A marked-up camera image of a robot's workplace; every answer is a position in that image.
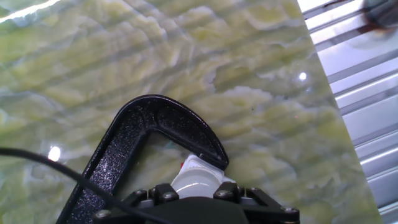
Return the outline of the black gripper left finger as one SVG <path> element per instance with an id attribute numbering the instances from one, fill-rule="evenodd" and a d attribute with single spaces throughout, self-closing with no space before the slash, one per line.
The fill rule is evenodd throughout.
<path id="1" fill-rule="evenodd" d="M 136 190 L 123 200 L 129 208 L 162 219 L 162 223 L 179 223 L 176 211 L 168 207 L 179 200 L 179 194 L 171 184 L 159 184 L 149 190 Z M 93 215 L 93 223 L 154 223 L 146 218 L 126 213 L 116 206 L 100 210 Z"/>

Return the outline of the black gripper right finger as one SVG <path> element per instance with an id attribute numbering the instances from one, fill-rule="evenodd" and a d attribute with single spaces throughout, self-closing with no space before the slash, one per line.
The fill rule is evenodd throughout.
<path id="1" fill-rule="evenodd" d="M 257 187 L 244 188 L 234 182 L 223 182 L 213 199 L 234 205 L 248 223 L 300 224 L 300 210 L 282 206 Z"/>

